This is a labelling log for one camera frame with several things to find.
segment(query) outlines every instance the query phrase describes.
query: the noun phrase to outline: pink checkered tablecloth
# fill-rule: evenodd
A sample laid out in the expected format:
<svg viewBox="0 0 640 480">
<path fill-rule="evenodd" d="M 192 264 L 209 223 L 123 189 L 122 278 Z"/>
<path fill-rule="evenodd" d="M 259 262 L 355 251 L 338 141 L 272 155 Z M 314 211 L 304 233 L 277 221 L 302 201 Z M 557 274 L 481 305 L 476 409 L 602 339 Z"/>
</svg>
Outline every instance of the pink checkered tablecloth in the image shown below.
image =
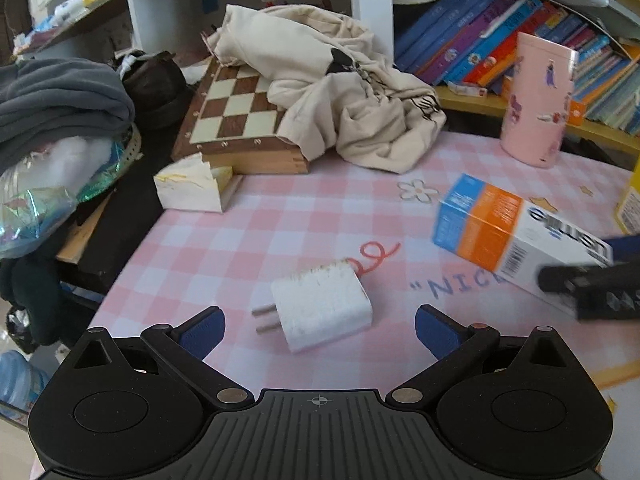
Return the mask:
<svg viewBox="0 0 640 480">
<path fill-rule="evenodd" d="M 166 211 L 93 325 L 133 336 L 218 305 L 226 334 L 206 362 L 256 396 L 265 387 L 373 387 L 386 394 L 433 361 L 414 332 L 423 303 L 505 335 L 553 325 L 587 370 L 640 358 L 637 325 L 580 324 L 431 242 L 438 196 L 461 173 L 527 199 L 546 199 L 601 237 L 620 234 L 612 212 L 627 171 L 565 153 L 553 169 L 537 170 L 506 155 L 495 139 L 443 132 L 408 174 L 366 170 L 328 155 L 309 175 L 247 177 L 222 215 Z M 370 330 L 300 354 L 290 354 L 280 331 L 255 333 L 250 311 L 272 303 L 273 280 L 345 257 L 366 272 L 362 285 L 374 308 Z"/>
</svg>

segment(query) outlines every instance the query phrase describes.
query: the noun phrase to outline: crosshair marking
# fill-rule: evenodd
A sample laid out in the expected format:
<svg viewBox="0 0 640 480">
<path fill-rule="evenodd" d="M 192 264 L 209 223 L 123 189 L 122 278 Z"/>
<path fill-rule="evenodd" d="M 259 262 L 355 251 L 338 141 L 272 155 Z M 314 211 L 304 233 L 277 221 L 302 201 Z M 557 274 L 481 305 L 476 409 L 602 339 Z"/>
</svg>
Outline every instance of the crosshair marking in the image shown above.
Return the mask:
<svg viewBox="0 0 640 480">
<path fill-rule="evenodd" d="M 314 403 L 316 406 L 324 406 L 326 403 L 331 401 L 326 397 L 323 397 L 322 395 L 318 395 L 317 397 L 311 399 L 309 402 Z"/>
</svg>

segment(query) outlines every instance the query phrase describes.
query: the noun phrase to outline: gray folded clothing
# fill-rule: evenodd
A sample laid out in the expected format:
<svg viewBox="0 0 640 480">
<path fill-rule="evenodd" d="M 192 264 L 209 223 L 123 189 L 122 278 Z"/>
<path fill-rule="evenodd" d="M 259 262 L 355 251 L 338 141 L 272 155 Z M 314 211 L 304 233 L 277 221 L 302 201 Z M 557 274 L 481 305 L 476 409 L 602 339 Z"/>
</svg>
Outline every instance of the gray folded clothing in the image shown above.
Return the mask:
<svg viewBox="0 0 640 480">
<path fill-rule="evenodd" d="M 134 105 L 118 75 L 87 59 L 37 59 L 0 68 L 0 174 L 64 137 L 121 136 Z"/>
</svg>

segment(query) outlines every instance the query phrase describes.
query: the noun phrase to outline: medicine box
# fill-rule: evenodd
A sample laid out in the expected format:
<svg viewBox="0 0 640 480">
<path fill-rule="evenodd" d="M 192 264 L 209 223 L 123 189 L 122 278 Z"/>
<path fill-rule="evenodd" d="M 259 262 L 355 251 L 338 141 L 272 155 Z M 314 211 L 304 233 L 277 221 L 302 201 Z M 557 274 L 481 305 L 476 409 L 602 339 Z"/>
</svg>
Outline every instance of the medicine box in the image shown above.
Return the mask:
<svg viewBox="0 0 640 480">
<path fill-rule="evenodd" d="M 433 241 L 568 313 L 566 298 L 540 290 L 540 268 L 612 264 L 612 249 L 599 238 L 467 174 L 442 200 Z"/>
</svg>

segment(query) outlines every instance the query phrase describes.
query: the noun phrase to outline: pink cup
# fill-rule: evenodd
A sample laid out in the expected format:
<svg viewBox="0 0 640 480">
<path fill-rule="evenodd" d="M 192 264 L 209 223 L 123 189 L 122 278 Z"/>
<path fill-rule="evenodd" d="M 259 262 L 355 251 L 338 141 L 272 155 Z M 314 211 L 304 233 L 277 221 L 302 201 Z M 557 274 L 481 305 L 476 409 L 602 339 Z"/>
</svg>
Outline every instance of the pink cup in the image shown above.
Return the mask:
<svg viewBox="0 0 640 480">
<path fill-rule="evenodd" d="M 551 168 L 558 159 L 574 91 L 578 53 L 520 33 L 500 145 L 519 161 Z"/>
</svg>

